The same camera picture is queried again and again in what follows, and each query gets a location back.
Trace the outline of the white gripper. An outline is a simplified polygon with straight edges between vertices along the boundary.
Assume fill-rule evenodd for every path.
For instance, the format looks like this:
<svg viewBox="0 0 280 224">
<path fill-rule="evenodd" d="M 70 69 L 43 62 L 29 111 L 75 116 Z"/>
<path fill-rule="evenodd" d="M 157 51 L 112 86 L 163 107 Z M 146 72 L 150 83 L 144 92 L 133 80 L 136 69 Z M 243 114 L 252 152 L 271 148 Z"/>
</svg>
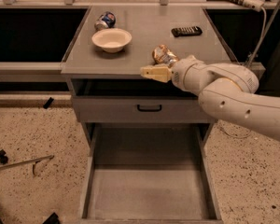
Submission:
<svg viewBox="0 0 280 224">
<path fill-rule="evenodd" d="M 159 82 L 172 83 L 182 91 L 199 95 L 200 92 L 214 81 L 209 66 L 197 60 L 193 55 L 181 59 L 171 69 L 166 64 L 148 65 L 140 68 L 142 77 L 153 79 Z"/>
</svg>

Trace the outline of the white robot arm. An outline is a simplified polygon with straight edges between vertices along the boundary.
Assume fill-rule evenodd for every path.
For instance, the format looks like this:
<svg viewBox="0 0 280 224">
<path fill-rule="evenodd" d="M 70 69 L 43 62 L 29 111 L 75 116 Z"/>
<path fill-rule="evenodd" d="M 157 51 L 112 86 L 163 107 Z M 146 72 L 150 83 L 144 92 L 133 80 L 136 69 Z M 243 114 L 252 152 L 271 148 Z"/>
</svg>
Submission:
<svg viewBox="0 0 280 224">
<path fill-rule="evenodd" d="M 280 97 L 256 94 L 257 76 L 233 63 L 206 64 L 190 55 L 172 65 L 148 65 L 142 77 L 172 82 L 198 96 L 202 110 L 215 119 L 245 127 L 280 142 Z"/>
</svg>

